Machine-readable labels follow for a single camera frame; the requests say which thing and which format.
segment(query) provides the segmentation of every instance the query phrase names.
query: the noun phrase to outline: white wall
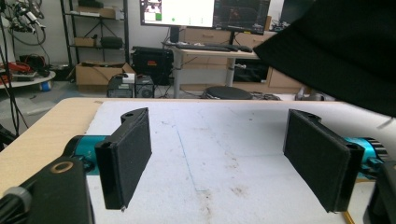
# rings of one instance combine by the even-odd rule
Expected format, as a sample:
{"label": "white wall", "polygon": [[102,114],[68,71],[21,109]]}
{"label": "white wall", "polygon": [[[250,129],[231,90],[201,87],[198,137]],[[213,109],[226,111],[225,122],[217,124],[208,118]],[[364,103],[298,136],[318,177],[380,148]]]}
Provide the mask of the white wall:
{"label": "white wall", "polygon": [[[119,1],[120,0],[101,0],[101,2],[104,2],[105,6],[114,5],[115,2]],[[129,0],[128,2],[130,49],[132,48],[132,46],[160,48],[162,46],[161,42],[166,38],[168,29],[165,27],[141,26],[139,15],[139,1],[140,0]],[[272,16],[273,20],[277,20],[279,18],[282,5],[283,0],[272,0],[268,15]],[[47,26],[47,39],[43,44],[43,48],[48,53],[51,63],[65,63],[68,61],[68,59],[60,1],[43,0],[41,10],[45,16],[45,19],[40,20],[40,22]],[[35,36],[32,34],[19,33],[17,35],[26,42],[35,41]],[[16,42],[16,58],[23,54],[32,53],[44,55],[44,51],[40,47],[26,46],[20,44],[19,42]],[[100,52],[96,52],[94,54],[96,54],[94,56],[97,57]]]}

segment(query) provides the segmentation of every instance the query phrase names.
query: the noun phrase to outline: speaker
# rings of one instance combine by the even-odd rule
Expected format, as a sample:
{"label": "speaker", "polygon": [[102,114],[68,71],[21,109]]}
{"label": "speaker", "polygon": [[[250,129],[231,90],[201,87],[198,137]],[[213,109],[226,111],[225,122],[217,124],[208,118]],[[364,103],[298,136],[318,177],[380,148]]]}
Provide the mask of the speaker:
{"label": "speaker", "polygon": [[149,76],[137,77],[134,81],[135,98],[154,98],[154,82]]}

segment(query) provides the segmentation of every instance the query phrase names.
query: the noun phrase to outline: floor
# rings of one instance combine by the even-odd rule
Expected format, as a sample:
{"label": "floor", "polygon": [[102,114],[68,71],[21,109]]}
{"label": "floor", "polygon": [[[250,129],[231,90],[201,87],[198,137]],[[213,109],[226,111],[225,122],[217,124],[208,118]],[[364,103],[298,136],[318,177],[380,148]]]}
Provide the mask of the floor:
{"label": "floor", "polygon": [[[20,118],[19,134],[26,131],[36,121],[46,114],[52,107],[71,97],[106,97],[105,92],[80,92],[76,83],[69,81],[52,81],[50,91],[41,91],[38,85],[18,87],[14,89],[18,108],[23,114]],[[180,91],[182,99],[201,99],[201,91]],[[271,94],[255,94],[255,100],[284,100],[285,96]],[[173,98],[173,87],[158,86],[155,90],[155,98]],[[0,124],[7,130],[15,133],[16,128],[11,115],[11,107],[7,92],[0,90]]]}

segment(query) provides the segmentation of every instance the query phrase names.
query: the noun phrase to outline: metal shelving unit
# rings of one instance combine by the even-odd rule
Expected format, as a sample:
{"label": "metal shelving unit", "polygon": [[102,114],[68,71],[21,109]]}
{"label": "metal shelving unit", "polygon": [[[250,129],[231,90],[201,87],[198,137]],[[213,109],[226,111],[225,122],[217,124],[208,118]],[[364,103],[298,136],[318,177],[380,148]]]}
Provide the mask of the metal shelving unit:
{"label": "metal shelving unit", "polygon": [[123,4],[123,48],[122,49],[105,49],[100,46],[98,47],[82,47],[74,45],[74,37],[77,37],[77,25],[76,18],[83,18],[86,20],[95,20],[97,23],[91,28],[88,33],[83,36],[87,36],[94,30],[98,30],[100,34],[98,38],[104,36],[104,30],[108,30],[111,34],[116,34],[107,25],[108,22],[116,21],[116,19],[110,19],[105,17],[92,17],[72,13],[74,11],[74,3],[77,0],[61,0],[62,16],[64,20],[64,34],[66,37],[67,56],[69,65],[73,66],[73,56],[75,56],[76,63],[80,63],[79,51],[84,49],[99,49],[102,51],[102,59],[106,60],[106,50],[122,50],[124,52],[124,58],[126,63],[130,63],[129,55],[129,27],[128,27],[128,0],[121,0]]}

